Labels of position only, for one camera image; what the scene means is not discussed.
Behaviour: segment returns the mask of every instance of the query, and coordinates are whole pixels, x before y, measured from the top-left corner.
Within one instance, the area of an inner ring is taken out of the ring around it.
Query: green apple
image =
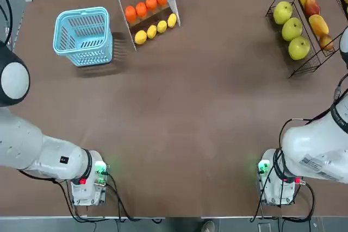
[[[277,24],[284,24],[287,20],[291,18],[293,14],[293,7],[289,2],[281,1],[276,5],[273,12],[274,21]]]
[[[302,34],[302,23],[297,17],[292,17],[285,22],[282,29],[282,37],[286,41],[300,36]]]
[[[289,54],[290,57],[294,60],[300,60],[306,57],[310,50],[310,44],[308,39],[298,36],[294,39],[289,44]]]

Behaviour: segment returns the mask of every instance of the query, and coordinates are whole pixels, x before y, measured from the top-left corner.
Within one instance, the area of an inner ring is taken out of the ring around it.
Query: table surface
[[[177,0],[181,27],[130,52],[115,70],[91,73],[54,53],[54,21],[64,10],[103,6],[111,31],[125,32],[117,0],[34,0],[15,47],[32,86],[11,110],[46,135],[98,150],[133,216],[252,216],[256,163],[278,146],[287,119],[329,107],[346,72],[336,54],[314,74],[288,79],[265,18],[272,1]],[[344,14],[335,0],[318,1],[337,35]],[[0,183],[0,216],[69,215],[58,186],[4,167],[0,177],[7,181]],[[308,181],[315,215],[348,215],[346,185]],[[308,213],[302,191],[283,215]],[[109,196],[107,206],[81,213],[116,216],[115,202]]]

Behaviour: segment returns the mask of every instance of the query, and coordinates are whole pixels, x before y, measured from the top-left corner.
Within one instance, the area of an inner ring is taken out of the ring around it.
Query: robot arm
[[[348,27],[339,44],[348,67]],[[340,97],[339,82],[334,101],[325,115],[301,127],[287,130],[280,149],[268,149],[258,164],[258,188],[268,205],[290,204],[296,177],[348,183],[348,95]]]
[[[42,134],[31,123],[0,108],[0,165],[50,178],[77,179],[88,165],[84,150]]]
[[[30,76],[24,62],[1,43],[0,57],[0,166],[71,180],[75,205],[105,202],[107,166],[98,152],[45,136],[5,108],[24,100]]]
[[[336,106],[348,122],[348,96]],[[296,176],[348,183],[348,134],[331,112],[311,124],[292,127],[282,139],[287,169]]]

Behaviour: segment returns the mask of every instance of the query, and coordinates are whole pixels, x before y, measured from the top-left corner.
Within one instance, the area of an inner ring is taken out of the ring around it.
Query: yellow lemon
[[[173,28],[175,26],[175,23],[176,23],[176,15],[173,13],[168,18],[168,26],[170,28]]]
[[[157,31],[159,33],[164,33],[167,29],[167,22],[165,22],[164,20],[159,21],[157,24]]]
[[[157,27],[155,25],[151,25],[147,30],[147,37],[153,39],[156,36]]]
[[[146,32],[144,30],[140,30],[136,33],[134,41],[137,45],[142,45],[143,43],[145,43],[146,39]]]

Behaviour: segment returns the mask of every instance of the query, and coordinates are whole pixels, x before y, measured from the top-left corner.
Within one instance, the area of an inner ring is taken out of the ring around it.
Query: blue plastic basket
[[[76,66],[110,62],[113,37],[107,10],[95,7],[62,12],[55,21],[53,49]]]

